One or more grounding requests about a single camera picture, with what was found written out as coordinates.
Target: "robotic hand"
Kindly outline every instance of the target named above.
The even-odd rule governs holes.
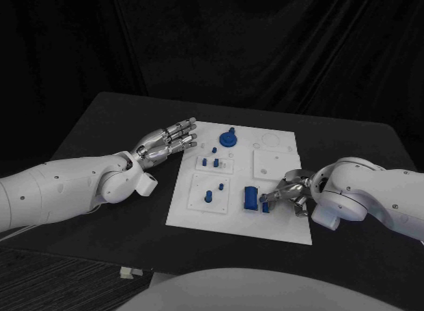
[[[157,181],[144,170],[196,146],[195,121],[156,130],[131,153],[50,161],[1,178],[0,232],[89,213],[102,203],[124,201],[134,190],[148,196]]]
[[[336,230],[340,218],[362,221],[369,213],[387,228],[424,241],[424,174],[385,170],[363,159],[345,157],[316,174],[287,172],[260,201],[271,209],[275,201],[290,200],[301,217],[309,198],[317,203],[312,219],[329,229]]]

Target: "gray carpet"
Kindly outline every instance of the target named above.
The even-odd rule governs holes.
[[[115,310],[144,289],[153,274],[120,278],[120,267],[0,250],[0,311]]]

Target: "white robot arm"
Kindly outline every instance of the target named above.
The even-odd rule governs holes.
[[[60,222],[102,203],[118,203],[134,190],[148,196],[157,185],[144,169],[172,153],[196,146],[195,118],[156,130],[131,153],[43,163],[0,179],[0,232],[26,225]]]
[[[362,221],[369,213],[395,232],[424,241],[424,174],[385,170],[369,161],[345,157],[316,174],[293,170],[261,202],[287,199],[306,216],[307,198],[317,203],[312,219],[336,230],[340,218]]]

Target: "white pegboard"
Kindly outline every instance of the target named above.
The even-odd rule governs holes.
[[[274,210],[267,214],[261,213],[261,205],[255,212],[242,208],[244,188],[257,187],[260,196],[262,193],[270,193],[280,182],[280,180],[254,178],[254,150],[294,155],[290,159],[286,158],[287,167],[288,169],[301,168],[300,161],[291,161],[293,158],[299,159],[294,133],[200,121],[196,125],[198,128],[192,132],[198,134],[198,146],[185,151],[182,158],[166,224],[310,245],[309,219],[296,217],[290,203],[278,202]],[[219,135],[228,132],[231,127],[235,128],[238,140],[236,145],[226,148],[219,144]],[[232,174],[199,171],[196,169],[198,157],[232,160]],[[286,166],[278,167],[283,176]],[[229,179],[226,214],[206,213],[187,208],[195,174]],[[205,194],[199,192],[199,196],[203,200]]]
[[[202,157],[196,158],[196,170],[202,170],[205,172],[232,174],[234,173],[234,160],[231,159],[219,159],[219,166],[213,166],[215,157]]]
[[[205,201],[206,191],[212,191],[212,202]],[[208,213],[228,213],[229,177],[193,174],[187,209]]]
[[[280,181],[300,165],[297,154],[254,150],[254,178]]]

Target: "table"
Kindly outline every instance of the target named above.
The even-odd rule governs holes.
[[[160,127],[196,117],[296,133],[301,166],[319,170],[342,157],[415,170],[394,129],[372,122],[273,113],[115,93],[99,93],[53,160],[131,150]],[[151,168],[150,197],[137,193],[94,214],[43,225],[0,243],[65,257],[174,275],[210,268],[287,272],[340,285],[402,308],[424,310],[424,248],[366,216],[336,231],[310,221],[313,246],[166,226],[182,153]]]

